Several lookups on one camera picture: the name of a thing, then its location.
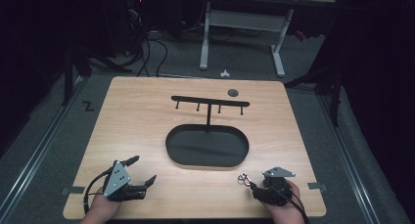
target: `table leg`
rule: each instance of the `table leg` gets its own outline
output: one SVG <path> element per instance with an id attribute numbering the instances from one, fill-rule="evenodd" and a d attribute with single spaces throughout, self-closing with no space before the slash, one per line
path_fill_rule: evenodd
<path id="1" fill-rule="evenodd" d="M 271 46 L 272 57 L 274 58 L 274 65 L 275 65 L 275 68 L 277 69 L 277 75 L 279 77 L 284 77 L 285 76 L 284 67 L 283 67 L 283 64 L 281 62 L 281 57 L 280 57 L 280 49 L 281 49 L 281 45 L 283 44 L 284 37 L 287 33 L 288 26 L 290 25 L 290 21 L 291 21 L 291 17 L 293 16 L 293 12 L 294 12 L 294 10 L 290 9 L 289 12 L 287 13 L 287 16 L 285 17 L 285 19 L 283 21 L 283 25 L 282 25 L 282 28 L 281 28 L 280 36 L 277 40 L 277 44 Z"/>
<path id="2" fill-rule="evenodd" d="M 204 43 L 202 44 L 200 69 L 208 68 L 208 28 L 210 24 L 210 2 L 207 2 L 207 11 L 205 13 L 205 34 Z"/>
<path id="3" fill-rule="evenodd" d="M 62 105 L 65 106 L 72 97 L 73 82 L 72 82 L 72 59 L 71 59 L 71 47 L 68 46 L 65 52 L 65 98 Z"/>

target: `hook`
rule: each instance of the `hook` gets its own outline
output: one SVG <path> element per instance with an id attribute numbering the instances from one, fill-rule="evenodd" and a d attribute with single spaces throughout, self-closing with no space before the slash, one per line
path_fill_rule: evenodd
<path id="1" fill-rule="evenodd" d="M 250 177 L 248 177 L 248 174 L 246 172 L 242 172 L 239 176 L 238 176 L 238 180 L 239 181 L 243 181 L 244 185 L 246 187 L 249 187 L 251 185 L 251 179 Z"/>

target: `black cable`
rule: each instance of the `black cable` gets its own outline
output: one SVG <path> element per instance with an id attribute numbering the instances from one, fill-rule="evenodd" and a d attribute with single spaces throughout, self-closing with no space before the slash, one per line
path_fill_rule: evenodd
<path id="1" fill-rule="evenodd" d="M 294 195 L 294 197 L 296 197 L 296 199 L 299 201 L 300 205 L 296 204 L 295 202 L 293 202 L 293 200 L 291 200 L 290 198 L 284 196 L 282 193 L 280 193 L 279 191 L 277 191 L 275 188 L 273 188 L 272 186 L 270 186 L 270 188 L 276 192 L 279 196 L 281 196 L 282 198 L 284 198 L 287 202 L 290 202 L 300 213 L 302 216 L 302 219 L 304 219 L 304 223 L 308 224 L 309 220 L 307 215 L 305 214 L 305 209 L 304 209 L 304 205 L 302 205 L 301 200 L 296 196 L 296 194 L 294 194 L 293 192 L 291 192 L 292 195 Z"/>
<path id="2" fill-rule="evenodd" d="M 149 51 L 149 54 L 147 55 L 147 59 L 144 61 L 144 64 L 141 66 L 140 70 L 137 73 L 137 76 L 140 76 L 141 71 L 143 71 L 143 69 L 146 70 L 147 72 L 147 76 L 150 77 L 149 71 L 147 70 L 147 62 L 150 60 L 150 43 L 149 43 L 149 39 L 146 39 L 147 42 L 147 50 Z"/>
<path id="3" fill-rule="evenodd" d="M 162 63 L 164 63 L 165 58 L 167 58 L 167 47 L 164 44 L 162 44 L 161 42 L 157 41 L 157 40 L 155 40 L 153 42 L 157 42 L 157 43 L 161 44 L 164 47 L 164 49 L 165 49 L 164 57 L 162 58 L 160 64 L 158 65 L 158 67 L 156 69 L 156 77 L 159 77 L 159 69 L 160 69 Z"/>
<path id="4" fill-rule="evenodd" d="M 87 54 L 89 54 L 90 56 L 98 59 L 98 61 L 100 61 L 101 63 L 104 62 L 106 67 L 110 67 L 110 68 L 113 68 L 115 70 L 131 72 L 130 69 L 124 69 L 124 68 L 135 64 L 137 61 L 139 61 L 144 56 L 144 51 L 143 51 L 140 44 L 145 39 L 145 35 L 147 34 L 146 29 L 147 29 L 148 25 L 149 25 L 149 21 L 145 20 L 145 22 L 143 22 L 143 24 L 141 24 L 141 26 L 140 25 L 138 26 L 139 27 L 137 29 L 138 30 L 138 35 L 135 35 L 135 37 L 133 39 L 133 45 L 132 45 L 132 47 L 133 47 L 132 49 L 134 49 L 134 47 L 138 46 L 136 48 L 137 50 L 135 52 L 135 56 L 131 60 L 129 60 L 129 61 L 123 63 L 123 64 L 118 65 L 118 64 L 108 60 L 106 57 L 101 57 L 100 55 L 95 54 L 94 52 L 86 50 L 86 49 L 83 49 L 83 50 L 86 51 Z"/>
<path id="5" fill-rule="evenodd" d="M 201 27 L 205 27 L 204 25 L 200 25 L 200 23 L 201 23 L 202 18 L 204 17 L 206 6 L 207 6 L 207 3 L 204 2 L 204 4 L 202 5 L 201 14 L 199 15 L 199 19 L 196 21 L 195 25 L 193 25 L 192 27 L 190 27 L 188 29 L 182 30 L 181 34 L 183 34 L 185 36 L 188 36 L 185 32 L 192 31 L 192 30 L 197 30 Z"/>
<path id="6" fill-rule="evenodd" d="M 83 210 L 85 212 L 85 214 L 89 211 L 89 202 L 88 202 L 88 198 L 89 198 L 89 191 L 91 190 L 92 186 L 94 185 L 94 183 L 96 181 L 98 181 L 100 178 L 108 175 L 111 173 L 111 171 L 113 170 L 113 168 L 109 168 L 107 169 L 107 171 L 101 173 L 100 175 L 98 175 L 96 178 L 94 178 L 94 180 L 92 180 L 92 182 L 89 184 L 88 188 L 85 191 L 85 196 L 83 197 Z"/>
<path id="7" fill-rule="evenodd" d="M 90 194 L 88 194 L 88 197 L 89 196 L 95 196 L 95 195 L 103 195 L 104 193 L 90 193 Z"/>

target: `small white object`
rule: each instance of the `small white object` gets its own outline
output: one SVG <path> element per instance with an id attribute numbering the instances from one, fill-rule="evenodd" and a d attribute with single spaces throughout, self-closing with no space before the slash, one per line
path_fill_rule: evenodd
<path id="1" fill-rule="evenodd" d="M 220 74 L 220 76 L 222 77 L 230 77 L 231 74 L 228 73 L 228 71 L 226 71 L 226 69 Z"/>

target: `wooden table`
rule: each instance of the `wooden table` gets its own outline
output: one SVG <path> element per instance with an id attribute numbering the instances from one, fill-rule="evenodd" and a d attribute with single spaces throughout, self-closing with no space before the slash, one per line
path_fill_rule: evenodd
<path id="1" fill-rule="evenodd" d="M 238 97 L 228 96 L 236 89 Z M 211 124 L 229 125 L 245 133 L 250 151 L 232 168 L 190 167 L 173 162 L 165 138 L 179 124 L 206 123 L 207 106 L 176 103 L 172 95 L 248 101 L 239 108 L 213 107 Z M 114 160 L 140 159 L 126 168 L 131 185 L 142 185 L 157 174 L 142 201 L 125 202 L 116 219 L 152 218 L 255 218 L 269 213 L 237 178 L 242 171 L 260 185 L 262 171 L 280 166 L 297 174 L 290 178 L 300 187 L 308 216 L 326 212 L 284 85 L 277 81 L 116 77 L 108 91 L 73 186 L 87 187 Z M 91 192 L 104 183 L 98 181 Z M 70 194 L 67 219 L 84 216 L 81 194 Z"/>

